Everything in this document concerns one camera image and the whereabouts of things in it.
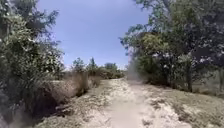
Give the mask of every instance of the dirt path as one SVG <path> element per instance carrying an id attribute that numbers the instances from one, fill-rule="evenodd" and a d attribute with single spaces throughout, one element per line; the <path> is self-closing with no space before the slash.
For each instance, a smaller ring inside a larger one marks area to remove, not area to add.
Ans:
<path id="1" fill-rule="evenodd" d="M 191 128 L 180 122 L 171 106 L 152 98 L 144 86 L 122 80 L 109 82 L 112 92 L 106 96 L 107 107 L 91 110 L 83 128 Z"/>

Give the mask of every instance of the sky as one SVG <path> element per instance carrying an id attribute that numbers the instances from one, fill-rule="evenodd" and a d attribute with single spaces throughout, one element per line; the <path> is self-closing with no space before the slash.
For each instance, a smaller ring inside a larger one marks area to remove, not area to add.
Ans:
<path id="1" fill-rule="evenodd" d="M 133 0 L 40 0 L 38 9 L 59 11 L 52 32 L 66 68 L 78 57 L 85 63 L 94 57 L 98 65 L 112 62 L 123 69 L 129 57 L 119 37 L 148 17 Z"/>

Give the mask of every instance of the tree trunk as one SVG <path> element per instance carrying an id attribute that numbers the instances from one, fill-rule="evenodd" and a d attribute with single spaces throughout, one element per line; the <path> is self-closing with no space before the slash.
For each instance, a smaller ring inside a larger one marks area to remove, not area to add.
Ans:
<path id="1" fill-rule="evenodd" d="M 219 69 L 219 88 L 220 88 L 220 91 L 223 91 L 224 89 L 224 71 L 223 69 Z"/>
<path id="2" fill-rule="evenodd" d="M 192 78 L 191 78 L 191 62 L 188 61 L 186 65 L 186 81 L 187 81 L 187 88 L 189 92 L 193 92 L 192 88 Z"/>

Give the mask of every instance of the green tree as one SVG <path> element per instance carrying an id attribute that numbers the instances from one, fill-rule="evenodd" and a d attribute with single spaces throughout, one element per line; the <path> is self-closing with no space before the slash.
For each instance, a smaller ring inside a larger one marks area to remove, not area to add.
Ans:
<path id="1" fill-rule="evenodd" d="M 26 110 L 33 113 L 35 99 L 37 99 L 37 90 L 42 85 L 42 81 L 48 80 L 61 65 L 61 52 L 57 48 L 57 42 L 51 40 L 45 33 L 36 31 L 39 28 L 46 28 L 46 33 L 54 25 L 56 15 L 51 22 L 47 17 L 33 18 L 32 22 L 42 24 L 33 27 L 28 26 L 28 20 L 22 12 L 17 12 L 18 6 L 14 1 L 1 1 L 0 20 L 1 26 L 1 75 L 2 84 L 0 88 L 9 97 L 12 103 L 25 103 Z M 31 1 L 21 1 L 21 9 L 29 8 L 29 13 L 39 12 L 36 4 Z"/>
<path id="2" fill-rule="evenodd" d="M 167 83 L 175 87 L 177 81 L 186 80 L 188 90 L 192 91 L 192 82 L 214 70 L 212 65 L 220 62 L 223 51 L 220 12 L 224 3 L 220 0 L 136 0 L 136 3 L 151 11 L 149 22 L 131 27 L 121 43 L 129 55 L 139 58 L 136 60 L 155 61 Z"/>
<path id="3" fill-rule="evenodd" d="M 98 69 L 97 64 L 95 63 L 94 58 L 91 58 L 91 59 L 90 59 L 90 62 L 89 62 L 89 64 L 87 65 L 86 69 L 87 69 L 88 74 L 89 74 L 90 76 L 96 76 L 96 75 L 99 75 L 99 69 Z"/>
<path id="4" fill-rule="evenodd" d="M 83 73 L 85 71 L 85 64 L 81 58 L 77 58 L 73 61 L 72 70 L 75 73 Z"/>
<path id="5" fill-rule="evenodd" d="M 116 63 L 106 63 L 104 65 L 105 69 L 110 70 L 110 71 L 117 71 L 117 65 Z"/>

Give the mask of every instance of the treeline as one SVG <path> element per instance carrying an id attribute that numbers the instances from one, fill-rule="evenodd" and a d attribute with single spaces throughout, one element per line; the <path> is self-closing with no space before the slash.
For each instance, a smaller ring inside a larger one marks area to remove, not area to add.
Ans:
<path id="1" fill-rule="evenodd" d="M 222 91 L 224 1 L 135 2 L 148 10 L 149 18 L 147 24 L 132 26 L 121 38 L 132 57 L 129 67 L 134 66 L 149 83 L 190 92 L 194 82 L 219 71 Z"/>
<path id="2" fill-rule="evenodd" d="M 118 69 L 116 63 L 105 63 L 104 66 L 98 66 L 94 58 L 90 59 L 89 64 L 85 64 L 81 58 L 77 58 L 73 61 L 71 69 L 63 72 L 62 78 L 82 73 L 86 73 L 88 77 L 99 77 L 101 79 L 118 79 L 124 77 L 124 71 Z"/>

